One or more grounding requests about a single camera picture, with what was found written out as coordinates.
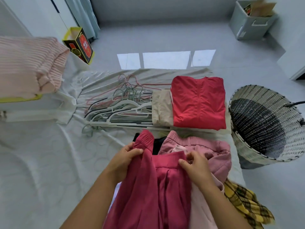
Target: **bed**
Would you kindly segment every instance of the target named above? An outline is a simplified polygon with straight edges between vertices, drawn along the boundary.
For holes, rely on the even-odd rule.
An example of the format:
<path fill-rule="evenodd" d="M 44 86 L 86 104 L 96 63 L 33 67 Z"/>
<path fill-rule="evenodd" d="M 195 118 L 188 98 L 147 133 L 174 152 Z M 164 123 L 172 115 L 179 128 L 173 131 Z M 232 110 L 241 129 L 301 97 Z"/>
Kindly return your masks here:
<path fill-rule="evenodd" d="M 121 144 L 132 141 L 139 130 L 107 128 L 102 132 L 84 128 L 82 106 L 88 98 L 111 87 L 119 74 L 134 74 L 140 83 L 170 83 L 177 75 L 200 78 L 202 72 L 163 69 L 83 72 L 81 79 L 70 79 L 69 86 L 81 83 L 82 91 L 79 96 L 74 93 L 76 111 L 68 124 L 56 123 L 56 118 L 0 122 L 0 227 L 59 228 Z M 228 142 L 232 154 L 229 179 L 245 185 L 230 134 L 193 132 L 193 135 Z"/>

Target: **white and black basket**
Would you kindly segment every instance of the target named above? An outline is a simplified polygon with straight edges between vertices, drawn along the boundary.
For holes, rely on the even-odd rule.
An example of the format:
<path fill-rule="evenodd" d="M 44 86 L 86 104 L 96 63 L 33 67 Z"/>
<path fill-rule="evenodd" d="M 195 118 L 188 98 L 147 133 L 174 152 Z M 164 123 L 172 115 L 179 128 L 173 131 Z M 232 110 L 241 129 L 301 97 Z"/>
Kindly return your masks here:
<path fill-rule="evenodd" d="M 305 152 L 305 121 L 284 96 L 258 85 L 235 91 L 229 103 L 232 137 L 243 169 L 289 162 Z"/>

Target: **light blue curtain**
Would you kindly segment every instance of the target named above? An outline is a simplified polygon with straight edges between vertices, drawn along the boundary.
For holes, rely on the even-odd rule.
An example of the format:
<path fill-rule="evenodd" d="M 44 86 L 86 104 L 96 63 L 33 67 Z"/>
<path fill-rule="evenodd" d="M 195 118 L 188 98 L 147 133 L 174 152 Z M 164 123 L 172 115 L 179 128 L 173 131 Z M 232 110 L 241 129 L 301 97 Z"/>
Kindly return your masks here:
<path fill-rule="evenodd" d="M 100 28 L 93 13 L 90 0 L 66 0 L 78 25 L 84 29 L 87 38 L 98 38 Z"/>

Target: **tile floor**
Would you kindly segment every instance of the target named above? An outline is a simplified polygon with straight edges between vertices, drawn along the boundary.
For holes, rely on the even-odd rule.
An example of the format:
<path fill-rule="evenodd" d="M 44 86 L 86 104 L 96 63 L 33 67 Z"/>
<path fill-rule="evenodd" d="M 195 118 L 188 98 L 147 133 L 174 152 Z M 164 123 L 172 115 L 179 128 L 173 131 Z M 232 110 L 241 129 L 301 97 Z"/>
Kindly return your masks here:
<path fill-rule="evenodd" d="M 266 86 L 291 101 L 305 99 L 305 83 L 289 80 L 277 65 L 279 55 L 266 41 L 235 40 L 227 22 L 105 26 L 93 42 L 95 70 L 208 66 L 224 79 L 227 100 L 247 84 Z M 299 110 L 305 113 L 305 105 Z M 274 214 L 265 228 L 304 228 L 305 156 L 298 160 L 243 170 L 247 187 Z"/>

